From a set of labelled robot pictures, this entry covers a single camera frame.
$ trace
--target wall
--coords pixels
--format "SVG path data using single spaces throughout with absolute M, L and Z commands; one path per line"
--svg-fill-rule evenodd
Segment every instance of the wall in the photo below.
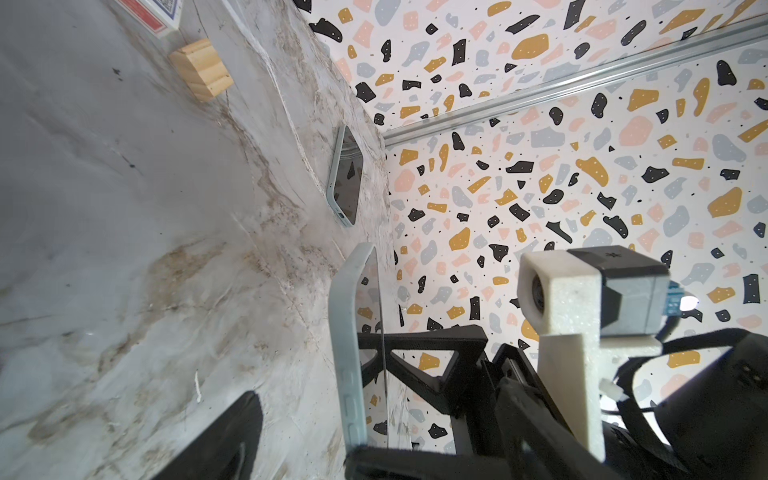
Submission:
M 0 27 L 0 478 L 152 478 L 249 389 L 254 478 L 340 478 L 327 295 L 374 242 L 398 325 L 387 176 L 293 5 L 189 0 L 162 41 L 111 0 Z M 167 55 L 206 36 L 235 85 L 200 104 Z M 366 156 L 350 229 L 325 200 L 342 124 Z
M 756 0 L 294 2 L 383 131 L 768 12 Z
M 519 256 L 620 244 L 669 264 L 700 299 L 674 336 L 768 334 L 766 65 L 762 42 L 391 149 L 404 327 L 477 323 L 489 356 L 511 343 L 535 362 L 538 335 L 515 305 Z M 644 367 L 641 405 L 719 354 Z M 434 373 L 446 358 L 411 360 Z M 452 451 L 448 419 L 409 398 L 413 441 Z

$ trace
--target phone screen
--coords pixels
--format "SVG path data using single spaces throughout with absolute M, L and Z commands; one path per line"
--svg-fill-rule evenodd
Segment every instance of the phone screen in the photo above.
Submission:
M 333 187 L 333 199 L 352 224 L 355 223 L 357 217 L 357 200 L 360 196 L 361 178 L 362 151 L 360 151 L 352 131 L 349 127 L 344 127 L 344 139 L 339 155 L 339 170 L 336 172 L 336 182 Z

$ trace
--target metal strip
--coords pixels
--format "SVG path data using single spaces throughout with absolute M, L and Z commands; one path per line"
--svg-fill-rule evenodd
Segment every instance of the metal strip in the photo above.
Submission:
M 744 22 L 695 35 L 654 50 L 597 65 L 537 87 L 526 88 L 471 107 L 461 108 L 404 127 L 393 128 L 383 135 L 385 146 L 404 144 L 442 131 L 454 130 L 463 125 L 520 111 L 546 101 L 565 98 L 589 88 L 649 74 L 672 65 L 716 55 L 722 51 L 751 45 L 767 38 L 768 15 L 750 18 Z

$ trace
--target wooden block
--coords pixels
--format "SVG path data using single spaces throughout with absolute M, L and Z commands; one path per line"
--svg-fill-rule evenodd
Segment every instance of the wooden block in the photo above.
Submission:
M 179 48 L 169 59 L 198 101 L 211 101 L 234 84 L 207 38 Z

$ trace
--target smartphone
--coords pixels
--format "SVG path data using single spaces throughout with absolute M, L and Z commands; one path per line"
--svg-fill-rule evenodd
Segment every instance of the smartphone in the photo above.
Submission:
M 345 227 L 355 224 L 362 180 L 362 151 L 346 125 L 339 129 L 326 199 Z

